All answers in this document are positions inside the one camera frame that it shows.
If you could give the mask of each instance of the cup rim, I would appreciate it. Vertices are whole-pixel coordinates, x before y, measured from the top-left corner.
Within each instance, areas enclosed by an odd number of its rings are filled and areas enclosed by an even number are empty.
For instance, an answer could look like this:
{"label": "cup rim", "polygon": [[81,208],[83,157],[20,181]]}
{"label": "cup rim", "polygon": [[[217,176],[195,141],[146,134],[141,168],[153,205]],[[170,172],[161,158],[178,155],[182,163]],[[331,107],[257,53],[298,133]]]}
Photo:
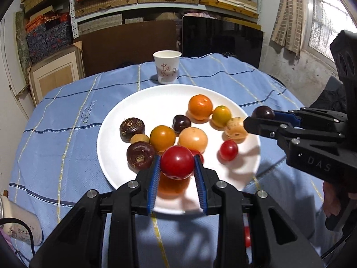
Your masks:
{"label": "cup rim", "polygon": [[[160,54],[160,52],[167,52],[167,51],[172,52],[173,56],[170,56],[170,57],[160,57],[160,56],[158,56],[158,54]],[[160,50],[160,51],[156,51],[152,56],[154,58],[159,58],[159,59],[175,59],[175,58],[180,57],[181,55],[182,55],[182,53],[179,52],[179,51],[176,51],[176,50]]]}

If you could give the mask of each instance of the white plate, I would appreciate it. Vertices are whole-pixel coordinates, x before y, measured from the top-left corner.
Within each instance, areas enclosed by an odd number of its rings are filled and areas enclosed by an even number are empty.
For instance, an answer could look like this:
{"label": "white plate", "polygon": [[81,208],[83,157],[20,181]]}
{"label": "white plate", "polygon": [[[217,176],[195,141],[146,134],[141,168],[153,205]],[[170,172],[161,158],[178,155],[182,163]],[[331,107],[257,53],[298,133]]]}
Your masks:
{"label": "white plate", "polygon": [[[176,84],[150,87],[134,93],[108,113],[99,130],[97,154],[105,177],[115,189],[136,177],[136,173],[131,171],[127,164],[126,150],[130,144],[120,138],[121,123],[130,117],[139,118],[145,124],[145,134],[150,136],[154,127],[158,125],[171,127],[174,116],[185,115],[190,98],[198,94],[209,97],[214,108],[219,105],[227,106],[233,117],[247,117],[237,104],[217,92],[197,86]],[[238,145],[237,158],[223,164],[217,159],[217,151],[224,141],[222,136],[224,132],[214,129],[209,122],[204,124],[192,122],[192,126],[202,129],[208,136],[208,146],[203,154],[204,166],[215,170],[220,180],[242,190],[259,167],[259,137],[249,134]],[[154,208],[154,211],[166,214],[183,214],[200,210],[194,178],[191,178],[189,187],[183,195],[175,199],[157,197]]]}

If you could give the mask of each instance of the white metal shelf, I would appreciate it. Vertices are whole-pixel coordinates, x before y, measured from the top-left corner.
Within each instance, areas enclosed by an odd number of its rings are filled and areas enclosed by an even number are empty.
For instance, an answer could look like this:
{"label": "white metal shelf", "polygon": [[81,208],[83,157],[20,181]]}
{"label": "white metal shelf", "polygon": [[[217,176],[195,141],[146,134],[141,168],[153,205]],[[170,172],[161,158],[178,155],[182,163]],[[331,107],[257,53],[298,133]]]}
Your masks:
{"label": "white metal shelf", "polygon": [[210,12],[235,16],[235,17],[238,17],[241,19],[245,19],[245,20],[254,22],[254,23],[257,22],[257,19],[255,19],[255,18],[246,16],[241,13],[234,12],[234,11],[229,11],[229,10],[218,8],[218,7],[206,6],[206,5],[200,5],[200,4],[195,5],[195,4],[185,4],[185,3],[138,3],[138,4],[132,4],[132,5],[126,5],[126,6],[113,7],[113,8],[103,10],[103,11],[98,11],[95,13],[91,13],[91,14],[76,18],[75,17],[75,0],[70,0],[70,15],[71,15],[73,38],[79,37],[78,23],[81,23],[81,22],[84,22],[84,21],[87,21],[90,19],[95,19],[97,17],[107,15],[107,14],[120,13],[123,11],[134,10],[134,9],[145,9],[145,8],[194,9],[194,10],[210,11]]}

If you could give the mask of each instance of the window frame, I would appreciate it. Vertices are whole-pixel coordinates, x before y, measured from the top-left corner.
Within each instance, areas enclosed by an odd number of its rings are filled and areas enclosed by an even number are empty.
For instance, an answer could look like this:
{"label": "window frame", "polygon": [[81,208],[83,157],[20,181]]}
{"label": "window frame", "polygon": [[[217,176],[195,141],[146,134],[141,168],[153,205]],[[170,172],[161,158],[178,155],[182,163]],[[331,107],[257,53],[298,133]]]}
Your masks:
{"label": "window frame", "polygon": [[305,22],[305,35],[303,37],[302,49],[307,50],[313,56],[320,59],[322,62],[326,63],[333,69],[336,69],[336,64],[333,60],[329,59],[327,56],[323,55],[322,53],[318,52],[317,50],[313,49],[309,46],[311,30],[312,30],[312,22],[313,22],[313,0],[306,0],[305,3],[305,13],[306,13],[306,22]]}

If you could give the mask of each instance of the pink cloth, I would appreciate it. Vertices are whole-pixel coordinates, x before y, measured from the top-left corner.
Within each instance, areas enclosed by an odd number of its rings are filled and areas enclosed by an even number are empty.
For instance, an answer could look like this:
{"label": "pink cloth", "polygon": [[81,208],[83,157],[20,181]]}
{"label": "pink cloth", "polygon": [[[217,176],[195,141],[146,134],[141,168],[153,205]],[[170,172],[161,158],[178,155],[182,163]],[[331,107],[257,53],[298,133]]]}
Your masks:
{"label": "pink cloth", "polygon": [[11,247],[11,249],[13,251],[15,251],[14,247],[12,246],[11,243],[11,238],[3,231],[3,229],[0,229],[0,233],[2,234],[2,236],[5,238],[6,242],[8,243],[8,245]]}

